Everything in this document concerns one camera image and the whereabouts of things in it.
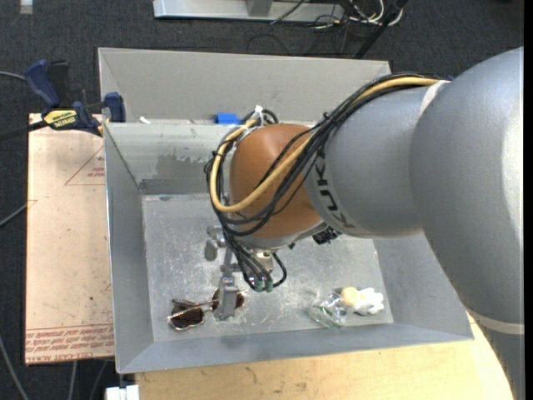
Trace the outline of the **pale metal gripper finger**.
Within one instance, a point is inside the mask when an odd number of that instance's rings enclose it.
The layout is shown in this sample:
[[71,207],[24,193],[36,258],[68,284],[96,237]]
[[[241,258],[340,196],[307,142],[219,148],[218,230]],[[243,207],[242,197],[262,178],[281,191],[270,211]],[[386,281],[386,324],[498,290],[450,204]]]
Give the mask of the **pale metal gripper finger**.
[[204,249],[204,258],[213,262],[218,258],[219,252],[227,246],[222,227],[212,226],[207,229],[207,241]]
[[235,315],[237,308],[238,287],[233,276],[221,276],[217,287],[218,306],[215,317],[225,321]]

